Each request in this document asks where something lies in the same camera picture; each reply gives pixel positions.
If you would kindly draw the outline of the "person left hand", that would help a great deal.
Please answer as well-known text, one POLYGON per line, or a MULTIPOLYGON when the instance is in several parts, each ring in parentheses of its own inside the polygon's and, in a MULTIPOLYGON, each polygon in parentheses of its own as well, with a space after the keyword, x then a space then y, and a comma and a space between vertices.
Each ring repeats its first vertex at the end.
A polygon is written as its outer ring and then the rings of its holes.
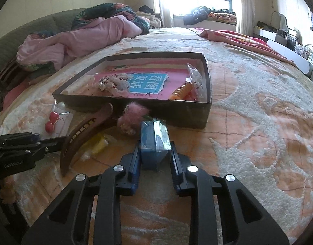
POLYGON ((13 204, 15 202, 14 177, 8 176, 0 181, 0 199, 4 204, 13 204))

